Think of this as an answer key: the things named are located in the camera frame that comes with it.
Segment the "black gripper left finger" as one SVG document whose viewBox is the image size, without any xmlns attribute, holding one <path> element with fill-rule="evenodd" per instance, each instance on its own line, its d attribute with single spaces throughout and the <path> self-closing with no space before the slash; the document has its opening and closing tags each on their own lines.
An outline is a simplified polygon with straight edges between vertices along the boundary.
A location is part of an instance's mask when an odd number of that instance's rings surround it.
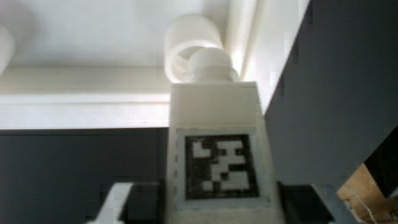
<svg viewBox="0 0 398 224">
<path fill-rule="evenodd" d="M 161 224 L 163 190 L 161 182 L 116 182 L 86 224 Z"/>
</svg>

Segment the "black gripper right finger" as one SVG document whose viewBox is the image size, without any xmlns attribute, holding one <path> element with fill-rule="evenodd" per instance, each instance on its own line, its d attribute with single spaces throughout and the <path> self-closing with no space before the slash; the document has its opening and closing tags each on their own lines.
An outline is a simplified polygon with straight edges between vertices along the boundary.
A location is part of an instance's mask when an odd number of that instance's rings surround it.
<svg viewBox="0 0 398 224">
<path fill-rule="evenodd" d="M 330 184 L 278 182 L 287 224 L 356 224 Z"/>
</svg>

